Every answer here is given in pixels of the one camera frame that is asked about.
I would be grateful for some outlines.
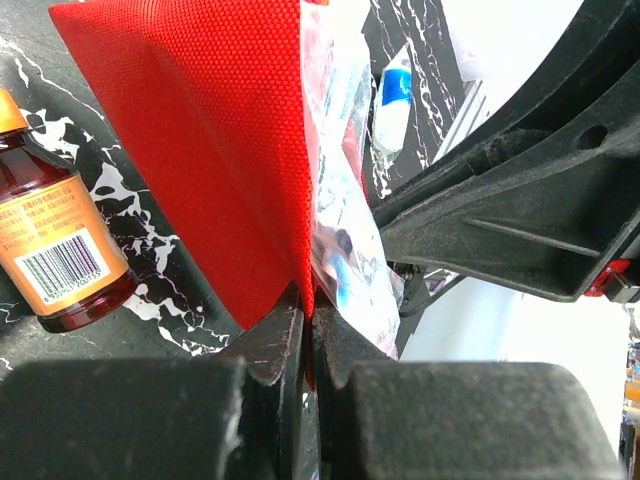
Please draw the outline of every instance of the plastic bag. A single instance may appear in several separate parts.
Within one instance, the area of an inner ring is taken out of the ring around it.
[[[361,182],[371,103],[366,0],[301,2],[305,135],[314,186],[312,266],[342,317],[397,358],[400,325],[378,229]]]

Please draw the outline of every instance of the red plastic piece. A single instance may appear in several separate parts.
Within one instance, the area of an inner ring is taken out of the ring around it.
[[[627,260],[626,258],[621,258],[619,260],[614,260],[613,262],[607,265],[607,268],[598,275],[598,278],[593,282],[589,290],[585,292],[585,296],[587,297],[602,297],[605,292],[603,290],[604,285],[607,283],[607,280],[614,273],[624,273],[624,271],[629,268],[631,265],[631,260]]]

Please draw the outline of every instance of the blue label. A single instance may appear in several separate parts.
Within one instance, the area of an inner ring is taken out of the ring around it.
[[[411,103],[411,72],[394,68],[384,73],[382,106],[391,102]]]

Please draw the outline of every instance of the table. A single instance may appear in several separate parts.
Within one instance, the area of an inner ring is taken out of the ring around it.
[[[55,0],[0,6],[0,85],[24,109],[33,136],[75,163],[141,283],[109,318],[77,332],[41,330],[9,279],[0,276],[0,378],[26,360],[215,353],[241,330],[163,217],[47,14]],[[373,172],[393,189],[433,159],[463,92],[439,0],[374,0],[364,27],[374,77],[407,41],[413,46],[414,101],[395,167]]]

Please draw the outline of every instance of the screw hole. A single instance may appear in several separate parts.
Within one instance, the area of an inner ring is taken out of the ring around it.
[[[580,138],[578,138],[578,149],[591,150],[593,148],[598,148],[602,145],[602,142],[604,142],[604,139],[608,134],[609,131],[607,130],[607,127],[603,125],[591,127],[580,135]]]

